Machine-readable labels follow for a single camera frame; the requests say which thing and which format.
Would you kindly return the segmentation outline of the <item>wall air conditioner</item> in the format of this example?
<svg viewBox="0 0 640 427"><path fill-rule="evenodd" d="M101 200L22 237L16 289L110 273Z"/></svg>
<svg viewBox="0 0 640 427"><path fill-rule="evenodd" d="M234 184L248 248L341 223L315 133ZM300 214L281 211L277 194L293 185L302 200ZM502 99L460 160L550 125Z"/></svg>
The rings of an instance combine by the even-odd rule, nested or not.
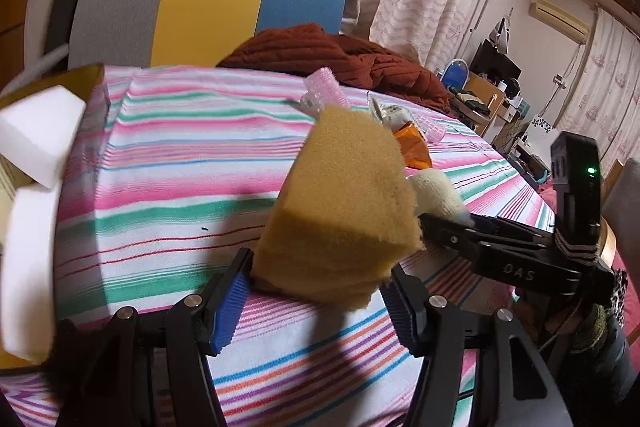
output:
<svg viewBox="0 0 640 427"><path fill-rule="evenodd" d="M536 0L529 5L529 15L578 44L587 43L589 25L553 3Z"/></svg>

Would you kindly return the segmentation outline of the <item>gold tray box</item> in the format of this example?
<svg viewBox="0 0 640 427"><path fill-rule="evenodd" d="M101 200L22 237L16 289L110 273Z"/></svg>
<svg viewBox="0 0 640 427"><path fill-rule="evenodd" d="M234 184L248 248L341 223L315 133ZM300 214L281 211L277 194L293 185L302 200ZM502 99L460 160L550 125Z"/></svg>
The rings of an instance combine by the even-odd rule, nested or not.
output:
<svg viewBox="0 0 640 427"><path fill-rule="evenodd" d="M1 98L1 109L14 102L20 101L22 98L27 98L29 95L55 86L62 86L72 92L78 96L78 98L81 98L82 101L85 101L87 107L91 92L102 83L103 77L104 66L101 64L93 64L68 70L67 72L62 72L62 74L41 78L3 95ZM62 178L59 179L57 183L61 185L61 190L64 169L65 165L62 171ZM32 178L29 178L24 172L21 172L20 169L17 169L1 155L1 262L3 246L4 243L6 243L6 229L8 228L9 215L15 194L19 188L30 184L38 183ZM32 365L13 355L9 355L1 343L1 372L3 374L29 371L29 369L34 369L37 366L38 365Z"/></svg>

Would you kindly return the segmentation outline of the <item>striped tablecloth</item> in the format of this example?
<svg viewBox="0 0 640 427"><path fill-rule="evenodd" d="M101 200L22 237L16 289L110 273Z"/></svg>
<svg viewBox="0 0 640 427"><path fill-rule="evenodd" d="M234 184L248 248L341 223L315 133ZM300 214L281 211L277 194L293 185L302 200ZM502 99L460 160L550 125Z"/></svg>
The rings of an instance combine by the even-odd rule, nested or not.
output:
<svg viewBox="0 0 640 427"><path fill-rule="evenodd" d="M54 232L54 319L100 329L122 307L168 310L255 252L317 118L298 77L224 68L104 68L68 154ZM469 311L508 286L424 242L401 265ZM378 426L408 409L420 361L378 289L345 310L258 287L207 360L230 426Z"/></svg>

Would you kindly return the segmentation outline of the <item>wooden side desk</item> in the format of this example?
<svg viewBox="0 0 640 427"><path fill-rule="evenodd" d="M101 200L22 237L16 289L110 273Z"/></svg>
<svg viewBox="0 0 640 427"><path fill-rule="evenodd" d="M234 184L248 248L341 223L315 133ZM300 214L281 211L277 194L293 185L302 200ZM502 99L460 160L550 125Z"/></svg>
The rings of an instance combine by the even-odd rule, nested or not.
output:
<svg viewBox="0 0 640 427"><path fill-rule="evenodd" d="M460 90L454 90L451 102L459 119L491 144L503 131L518 131L530 113L518 80L490 80L474 72Z"/></svg>

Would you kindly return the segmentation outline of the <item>yellow sponge block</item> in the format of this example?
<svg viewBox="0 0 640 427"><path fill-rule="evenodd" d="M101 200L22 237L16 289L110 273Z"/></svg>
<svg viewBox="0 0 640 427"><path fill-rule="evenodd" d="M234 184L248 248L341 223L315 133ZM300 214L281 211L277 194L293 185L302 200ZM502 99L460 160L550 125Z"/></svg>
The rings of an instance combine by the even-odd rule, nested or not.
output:
<svg viewBox="0 0 640 427"><path fill-rule="evenodd" d="M416 192L392 132L328 107L270 211L252 275L265 291L357 310L422 247Z"/></svg>

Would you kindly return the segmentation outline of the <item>dark red quilted jacket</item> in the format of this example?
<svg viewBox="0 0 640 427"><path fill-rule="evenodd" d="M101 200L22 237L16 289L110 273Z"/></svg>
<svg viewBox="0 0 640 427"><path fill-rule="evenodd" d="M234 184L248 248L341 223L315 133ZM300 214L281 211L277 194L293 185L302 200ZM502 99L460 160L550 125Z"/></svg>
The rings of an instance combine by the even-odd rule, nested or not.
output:
<svg viewBox="0 0 640 427"><path fill-rule="evenodd" d="M448 115L450 94L434 72L379 44L330 35L318 24L261 31L218 63L304 77L326 67L345 86L396 96Z"/></svg>

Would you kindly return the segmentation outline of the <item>orange white snack bag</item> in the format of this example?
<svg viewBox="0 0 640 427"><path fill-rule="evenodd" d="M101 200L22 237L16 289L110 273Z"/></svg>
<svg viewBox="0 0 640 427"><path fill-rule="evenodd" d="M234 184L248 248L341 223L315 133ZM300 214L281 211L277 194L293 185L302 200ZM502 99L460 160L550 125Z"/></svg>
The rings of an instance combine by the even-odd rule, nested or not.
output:
<svg viewBox="0 0 640 427"><path fill-rule="evenodd" d="M432 168L427 142L408 109L399 105L383 104L371 93L368 93L367 98L372 118L392 132L400 146L406 166L416 170Z"/></svg>

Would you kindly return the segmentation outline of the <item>blue folding chair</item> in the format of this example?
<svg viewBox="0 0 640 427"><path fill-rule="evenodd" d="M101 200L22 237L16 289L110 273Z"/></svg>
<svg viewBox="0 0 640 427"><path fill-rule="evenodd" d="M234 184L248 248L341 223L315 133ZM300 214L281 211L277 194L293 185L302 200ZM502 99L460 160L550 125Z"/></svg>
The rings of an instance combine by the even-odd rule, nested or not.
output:
<svg viewBox="0 0 640 427"><path fill-rule="evenodd" d="M469 79L469 66L462 58L454 58L442 73L442 84L447 90L462 90Z"/></svg>

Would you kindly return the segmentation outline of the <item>white foam block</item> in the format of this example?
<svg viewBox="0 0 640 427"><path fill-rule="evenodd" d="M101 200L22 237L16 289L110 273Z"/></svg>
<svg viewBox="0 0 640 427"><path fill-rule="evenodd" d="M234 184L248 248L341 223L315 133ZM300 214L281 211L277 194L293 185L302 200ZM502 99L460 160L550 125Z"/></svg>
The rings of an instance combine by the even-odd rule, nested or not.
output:
<svg viewBox="0 0 640 427"><path fill-rule="evenodd" d="M62 178L86 102L55 86L1 109L1 155L38 184Z"/></svg>
<svg viewBox="0 0 640 427"><path fill-rule="evenodd" d="M54 232L60 193L60 184L19 188L3 246L2 347L32 365L47 360L54 339Z"/></svg>

